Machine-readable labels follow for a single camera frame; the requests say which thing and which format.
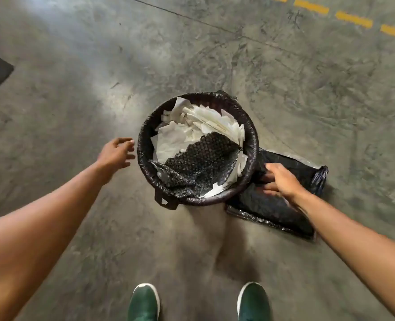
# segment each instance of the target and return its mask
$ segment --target green shoe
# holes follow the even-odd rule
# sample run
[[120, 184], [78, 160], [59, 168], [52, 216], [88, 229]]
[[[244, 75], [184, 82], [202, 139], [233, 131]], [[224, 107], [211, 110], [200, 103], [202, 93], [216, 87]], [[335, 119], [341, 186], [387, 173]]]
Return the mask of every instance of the green shoe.
[[156, 287], [151, 284], [136, 286], [129, 303], [128, 321], [157, 321], [160, 299]]
[[238, 297], [238, 321], [270, 321], [272, 314], [264, 288], [256, 282], [246, 283]]

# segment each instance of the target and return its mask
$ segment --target person's right arm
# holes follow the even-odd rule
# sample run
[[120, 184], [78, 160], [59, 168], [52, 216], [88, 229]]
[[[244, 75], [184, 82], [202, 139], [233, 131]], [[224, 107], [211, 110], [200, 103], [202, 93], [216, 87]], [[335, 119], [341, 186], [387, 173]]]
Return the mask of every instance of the person's right arm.
[[264, 186], [301, 210], [322, 239], [395, 316], [395, 242], [309, 193], [280, 163], [268, 163]]

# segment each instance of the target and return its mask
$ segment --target bubble wrap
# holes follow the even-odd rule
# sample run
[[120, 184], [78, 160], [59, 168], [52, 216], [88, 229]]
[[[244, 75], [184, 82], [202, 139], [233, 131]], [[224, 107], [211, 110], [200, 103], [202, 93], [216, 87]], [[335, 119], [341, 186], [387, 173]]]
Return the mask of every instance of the bubble wrap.
[[177, 198], [199, 197], [222, 185], [232, 172], [241, 151], [226, 136], [212, 132], [191, 144], [185, 152], [169, 158], [165, 164], [151, 160], [162, 174], [165, 191]]

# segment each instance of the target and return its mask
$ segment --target trash can handle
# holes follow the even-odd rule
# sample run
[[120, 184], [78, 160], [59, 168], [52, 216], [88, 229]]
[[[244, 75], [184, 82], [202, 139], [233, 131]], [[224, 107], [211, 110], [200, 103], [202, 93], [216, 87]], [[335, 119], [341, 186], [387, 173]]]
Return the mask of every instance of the trash can handle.
[[161, 190], [154, 190], [154, 200], [162, 207], [176, 210], [179, 205], [178, 198], [164, 194]]

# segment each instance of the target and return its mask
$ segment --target trash bin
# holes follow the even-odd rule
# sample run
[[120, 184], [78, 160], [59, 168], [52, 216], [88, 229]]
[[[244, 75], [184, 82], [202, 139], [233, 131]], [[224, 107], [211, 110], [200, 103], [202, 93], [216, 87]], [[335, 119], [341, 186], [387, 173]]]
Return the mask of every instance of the trash bin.
[[155, 128], [161, 123], [161, 115], [164, 110], [171, 111], [175, 105], [176, 98], [169, 99], [161, 104], [156, 110], [145, 120], [138, 136], [137, 156], [140, 168], [147, 181], [155, 189], [155, 200], [161, 206], [168, 209], [176, 209], [179, 204], [192, 206], [207, 206], [225, 202], [227, 199], [243, 191], [251, 180], [256, 165], [257, 154], [259, 151], [258, 135], [251, 118], [238, 104], [236, 97], [232, 97], [220, 90], [217, 92], [200, 92], [188, 93], [179, 97], [190, 100], [192, 104], [204, 105], [215, 109], [221, 113], [224, 109], [230, 113], [239, 123], [243, 124], [245, 129], [245, 141], [243, 145], [244, 154], [248, 156], [247, 163], [242, 172], [242, 177], [230, 186], [230, 188], [220, 194], [209, 198], [181, 198], [168, 195], [164, 190], [165, 186], [157, 176], [157, 171], [153, 167], [150, 160], [153, 158], [154, 148], [151, 137], [156, 135]]

